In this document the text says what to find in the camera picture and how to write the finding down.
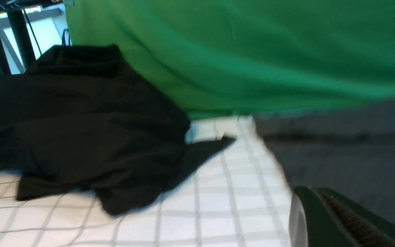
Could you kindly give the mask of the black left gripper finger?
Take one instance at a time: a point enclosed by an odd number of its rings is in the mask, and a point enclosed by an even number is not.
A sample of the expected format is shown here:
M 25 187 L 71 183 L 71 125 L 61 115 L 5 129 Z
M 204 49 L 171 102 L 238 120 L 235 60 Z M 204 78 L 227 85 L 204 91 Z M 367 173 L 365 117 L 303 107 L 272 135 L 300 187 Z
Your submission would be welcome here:
M 395 225 L 331 189 L 293 190 L 292 247 L 395 247 Z

